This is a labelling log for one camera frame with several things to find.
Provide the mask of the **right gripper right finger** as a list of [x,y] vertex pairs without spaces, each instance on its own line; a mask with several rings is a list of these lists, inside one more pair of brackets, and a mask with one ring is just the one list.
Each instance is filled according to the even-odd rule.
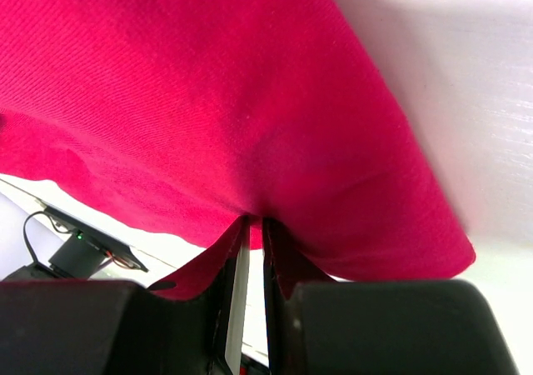
[[274,374],[514,374],[489,303],[461,280],[338,282],[262,223]]

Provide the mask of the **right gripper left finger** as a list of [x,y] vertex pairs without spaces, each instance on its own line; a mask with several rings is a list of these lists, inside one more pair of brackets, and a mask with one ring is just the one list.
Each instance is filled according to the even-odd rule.
[[175,272],[131,281],[1,285],[4,374],[237,374],[249,263],[247,217]]

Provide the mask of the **crimson t shirt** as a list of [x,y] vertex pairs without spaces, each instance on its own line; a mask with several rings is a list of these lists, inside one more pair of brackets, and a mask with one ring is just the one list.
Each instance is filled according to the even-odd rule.
[[274,218],[355,281],[476,257],[333,0],[1,0],[1,171],[200,247]]

